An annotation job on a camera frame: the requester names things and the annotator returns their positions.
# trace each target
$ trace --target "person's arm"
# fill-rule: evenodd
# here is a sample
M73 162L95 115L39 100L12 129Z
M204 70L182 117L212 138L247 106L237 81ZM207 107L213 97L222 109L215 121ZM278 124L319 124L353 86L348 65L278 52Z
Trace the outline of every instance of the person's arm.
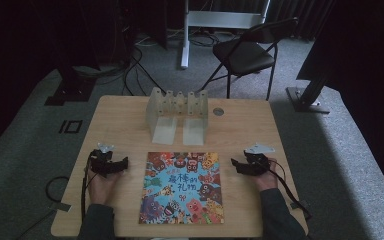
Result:
M270 169L276 171L276 164L272 162ZM285 199L278 189L277 177L267 171L260 176L251 177L251 179L260 191L263 239L306 239L304 229L290 214Z
M109 174L106 178L89 170L89 206L77 239L115 239L113 208L109 199L117 180L123 172Z
M83 220L77 239L115 239L113 208L91 204Z

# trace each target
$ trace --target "chair leg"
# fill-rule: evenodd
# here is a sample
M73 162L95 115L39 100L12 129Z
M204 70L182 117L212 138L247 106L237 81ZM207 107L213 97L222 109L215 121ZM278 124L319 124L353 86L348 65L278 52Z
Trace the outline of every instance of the chair leg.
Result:
M230 78L231 78L231 74L230 74L230 71L227 72L227 95L226 95L226 98L229 99L230 98Z
M276 66L276 62L275 62L275 64L273 64L271 72L270 72L270 81L269 81L269 88L267 89L266 101L268 101L269 97L270 97L270 91L271 91L271 85L273 83L273 75L274 75L274 68L275 68L275 66Z
M208 80L205 82L204 86L201 87L201 90L204 90L205 87L208 85L208 83L216 80L216 79L213 79L213 77L218 73L218 71L220 70L220 68L223 66L223 64L220 63L220 65L217 67L217 69L213 72L213 74L211 74L211 77L208 78Z

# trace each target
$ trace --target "human hand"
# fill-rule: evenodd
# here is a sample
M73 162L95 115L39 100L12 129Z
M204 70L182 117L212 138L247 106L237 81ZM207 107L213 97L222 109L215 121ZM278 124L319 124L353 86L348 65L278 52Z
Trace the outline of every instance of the human hand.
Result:
M269 158L269 162L270 170L276 172L277 160L275 158ZM250 178L254 181L260 192L271 188L277 188L277 177L270 171L267 171L259 176L250 176Z
M111 198L118 179L123 175L123 171L113 174L108 174L106 178L100 174L88 170L89 176L89 197L91 204L107 205Z

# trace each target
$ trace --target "cartoon character illustration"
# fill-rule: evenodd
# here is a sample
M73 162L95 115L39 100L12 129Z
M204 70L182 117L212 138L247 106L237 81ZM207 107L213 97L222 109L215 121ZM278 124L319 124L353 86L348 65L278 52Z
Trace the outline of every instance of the cartoon character illustration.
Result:
M217 204L215 201L207 198L207 203L205 207L208 210L210 215L214 215L217 220L213 219L213 221L224 222L224 214L223 214L223 206Z
M177 154L175 155L175 161L174 161L174 166L177 168L184 168L186 167L186 160L185 160L185 155L183 154Z
M150 187L150 186L159 186L161 187L161 179L160 178L145 178L143 187Z
M157 172L155 172L154 170L149 170L149 169L145 170L145 176L155 177L156 175L157 175Z
M148 153L148 162L152 163L152 167L157 173L166 169L164 161L161 160L160 153Z
M205 153L188 153L188 159L193 159L198 161L199 163L202 163L205 159Z
M199 188L199 200L206 201L207 198L222 204L221 187L213 187L210 184L202 184Z
M216 162L218 162L217 153L206 153L205 159L202 161L202 169L210 170Z
M201 214L203 210L200 201L196 200L195 198L192 198L188 203L186 203L186 208L191 214L191 221L193 223L199 223L203 220Z
M146 160L140 224L224 222L217 153L149 152Z
M173 193L175 191L171 190L171 185L167 185L165 187L163 187L159 192L155 193L153 196L154 197L157 197L157 196L173 196Z
M167 206L164 208L164 214L169 217L169 216L173 215L179 209L180 209L179 203L176 202L175 200L172 200L172 201L168 202Z
M217 185L221 185L220 183L220 173L208 171L206 175L199 175L198 180L205 184L215 183Z
M157 221L163 214L163 207L158 201L155 201L153 195L145 196L142 200L141 210L142 213L139 221L152 222Z
M186 169L189 172L198 172L198 161L194 159L188 159L186 162Z

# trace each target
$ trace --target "wooden table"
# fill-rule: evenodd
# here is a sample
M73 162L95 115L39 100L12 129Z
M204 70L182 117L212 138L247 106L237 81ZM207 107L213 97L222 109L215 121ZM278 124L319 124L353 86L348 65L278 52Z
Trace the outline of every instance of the wooden table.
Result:
M295 185L273 118L270 104L263 100L208 99L208 130L205 145L185 146L179 119L173 145L153 144L145 122L148 97L104 96L100 99L74 166L62 203L69 212L58 211L51 232L54 236L77 236L81 226L81 189L89 153L98 142L114 144L113 160L129 157L129 169L118 182L111 205L115 211L116 236L124 237L258 237L261 211L258 191L248 177L236 173L230 158L245 162L243 149L256 142L273 147L267 154L286 171L286 182L296 194ZM214 108L224 114L216 116ZM148 152L217 152L220 161L225 223L213 225L139 224L145 163ZM280 187L289 206L291 200ZM308 231L301 210L292 215Z

